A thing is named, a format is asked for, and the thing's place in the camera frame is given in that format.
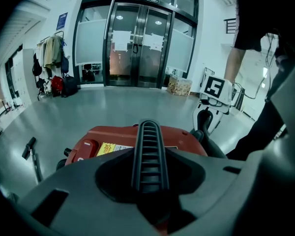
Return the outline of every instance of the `door frame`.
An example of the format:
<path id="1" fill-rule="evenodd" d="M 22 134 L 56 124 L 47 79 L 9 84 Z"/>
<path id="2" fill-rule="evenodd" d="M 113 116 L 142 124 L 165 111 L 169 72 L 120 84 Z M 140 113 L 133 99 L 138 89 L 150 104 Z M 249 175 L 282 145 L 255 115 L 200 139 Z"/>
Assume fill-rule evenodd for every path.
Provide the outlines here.
<path id="1" fill-rule="evenodd" d="M 137 87 L 138 82 L 139 82 L 139 67 L 140 61 L 141 61 L 141 56 L 142 56 L 142 43 L 143 43 L 143 36 L 146 31 L 146 24 L 147 24 L 147 19 L 148 19 L 148 13 L 150 10 L 165 14 L 168 16 L 167 22 L 166 22 L 166 28 L 165 28 L 165 34 L 164 34 L 164 42 L 163 42 L 163 48 L 162 48 L 162 54 L 161 54 L 161 59 L 160 59 L 160 65 L 158 69 L 158 75 L 156 79 L 156 88 L 161 89 L 162 88 L 162 78 L 164 77 L 163 74 L 166 69 L 166 64 L 165 64 L 165 57 L 166 54 L 168 54 L 168 48 L 169 48 L 169 32 L 170 32 L 170 25 L 172 21 L 172 14 L 169 11 L 162 10 L 159 8 L 155 8 L 149 5 L 143 5 L 143 4 L 138 4 L 138 3 L 131 3 L 131 2 L 118 2 L 115 1 L 113 4 L 113 10 L 110 16 L 110 22 L 108 26 L 108 31 L 107 31 L 107 41 L 106 41 L 106 47 L 105 47 L 105 84 L 108 86 L 115 86 L 112 85 L 110 82 L 110 51 L 111 51 L 111 38 L 112 38 L 112 30 L 113 30 L 113 25 L 114 21 L 116 19 L 116 11 L 118 6 L 131 6 L 131 7 L 137 7 L 139 8 L 138 14 L 137 14 L 137 24 L 135 25 L 134 28 L 134 33 L 133 33 L 133 40 L 132 40 L 132 53 L 131 53 L 131 70 L 130 70 L 130 84 L 125 85 L 125 86 L 132 86 L 132 87 Z M 139 55 L 133 52 L 134 45 L 137 44 L 137 48 L 141 47 Z"/>
<path id="2" fill-rule="evenodd" d="M 156 8 L 160 8 L 163 9 L 165 11 L 169 11 L 172 14 L 172 21 L 171 21 L 171 25 L 170 25 L 170 30 L 169 30 L 169 37 L 168 37 L 168 43 L 167 46 L 170 46 L 170 42 L 171 42 L 171 36 L 172 36 L 172 31 L 173 31 L 173 24 L 174 24 L 174 20 L 175 18 L 178 18 L 182 21 L 184 21 L 185 23 L 189 24 L 193 29 L 193 37 L 194 37 L 194 43 L 193 43 L 193 47 L 192 47 L 192 53 L 191 53 L 191 57 L 190 57 L 190 62 L 189 62 L 189 66 L 188 66 L 188 70 L 186 73 L 183 74 L 183 78 L 187 78 L 188 73 L 189 73 L 189 68 L 191 65 L 191 61 L 192 61 L 192 57 L 193 57 L 193 52 L 194 52 L 194 48 L 195 48 L 195 42 L 196 42 L 196 30 L 197 30 L 197 25 L 198 25 L 198 11 L 199 11 L 199 0 L 195 0 L 195 7 L 194 7 L 194 14 L 188 14 L 187 12 L 181 10 L 180 8 L 176 7 L 177 4 L 177 0 L 171 0 L 171 4 L 168 4 L 167 2 L 163 2 L 160 1 L 159 3 L 153 3 L 147 0 L 82 0 L 81 2 L 81 6 L 80 6 L 80 10 L 79 13 L 77 15 L 77 19 L 76 19 L 76 25 L 74 28 L 74 32 L 73 32 L 73 53 L 72 53 L 72 64 L 73 64 L 73 74 L 74 77 L 76 79 L 77 85 L 83 85 L 83 84 L 104 84 L 104 86 L 106 86 L 106 78 L 105 78 L 105 59 L 106 59 L 106 41 L 107 41 L 107 27 L 109 24 L 109 20 L 110 20 L 110 15 L 111 15 L 111 11 L 112 11 L 112 6 L 114 4 L 114 2 L 130 2 L 130 3 L 137 3 L 137 4 L 142 4 L 142 5 L 150 5 Z M 76 42 L 76 33 L 77 33 L 77 26 L 78 23 L 80 22 L 80 19 L 82 18 L 82 14 L 84 9 L 89 8 L 89 7 L 97 7 L 97 6 L 101 6 L 101 5 L 110 5 L 110 9 L 109 9 L 109 14 L 108 14 L 108 19 L 107 19 L 107 25 L 105 27 L 105 33 L 104 33 L 104 39 L 103 39 L 103 63 L 102 63 L 102 68 L 103 68 L 103 82 L 81 82 L 80 81 L 80 72 L 79 72 L 79 67 L 76 66 L 75 64 L 75 42 Z M 168 58 L 168 52 L 169 52 L 169 48 L 167 48 L 167 52 L 165 55 L 165 63 L 166 60 Z M 165 77 L 165 72 L 163 73 L 163 78 L 161 79 L 161 81 L 164 80 Z"/>

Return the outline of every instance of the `black shirt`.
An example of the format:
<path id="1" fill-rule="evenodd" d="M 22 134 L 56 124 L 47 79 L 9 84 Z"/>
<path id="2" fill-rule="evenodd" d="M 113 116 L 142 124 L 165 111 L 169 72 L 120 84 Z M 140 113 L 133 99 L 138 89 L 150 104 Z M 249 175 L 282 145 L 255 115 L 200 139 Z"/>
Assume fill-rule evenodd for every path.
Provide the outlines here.
<path id="1" fill-rule="evenodd" d="M 239 31 L 235 47 L 261 51 L 267 33 L 279 36 L 276 56 L 295 56 L 295 0 L 237 0 Z"/>

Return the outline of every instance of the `red button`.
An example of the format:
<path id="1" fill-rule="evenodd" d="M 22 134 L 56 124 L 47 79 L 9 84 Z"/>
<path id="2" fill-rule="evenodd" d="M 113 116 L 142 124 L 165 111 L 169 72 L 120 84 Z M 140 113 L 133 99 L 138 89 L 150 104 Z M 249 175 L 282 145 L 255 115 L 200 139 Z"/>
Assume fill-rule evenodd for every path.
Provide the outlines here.
<path id="1" fill-rule="evenodd" d="M 74 162 L 94 157 L 98 149 L 98 146 L 99 144 L 95 140 L 91 140 L 91 139 L 83 140 L 74 157 Z"/>

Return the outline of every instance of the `person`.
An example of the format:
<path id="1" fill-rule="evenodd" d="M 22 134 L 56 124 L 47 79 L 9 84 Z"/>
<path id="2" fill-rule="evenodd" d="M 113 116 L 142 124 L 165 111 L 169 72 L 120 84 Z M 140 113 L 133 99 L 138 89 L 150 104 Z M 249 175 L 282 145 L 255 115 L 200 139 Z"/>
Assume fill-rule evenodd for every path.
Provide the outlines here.
<path id="1" fill-rule="evenodd" d="M 259 118 L 227 154 L 229 159 L 246 160 L 251 152 L 264 149 L 280 130 L 283 120 L 270 99 L 295 65 L 295 0 L 237 0 L 234 47 L 227 59 L 225 79 L 235 82 L 246 50 L 260 52 L 261 38 L 267 33 L 279 37 L 274 53 L 279 71 Z"/>

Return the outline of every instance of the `ceiling light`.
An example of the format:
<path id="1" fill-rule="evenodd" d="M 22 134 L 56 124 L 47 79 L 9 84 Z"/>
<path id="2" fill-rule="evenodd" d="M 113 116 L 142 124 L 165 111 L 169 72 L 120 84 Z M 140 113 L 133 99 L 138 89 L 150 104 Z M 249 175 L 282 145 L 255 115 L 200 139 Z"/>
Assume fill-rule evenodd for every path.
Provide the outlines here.
<path id="1" fill-rule="evenodd" d="M 264 78 L 266 78 L 266 77 L 267 77 L 267 68 L 264 67 Z"/>

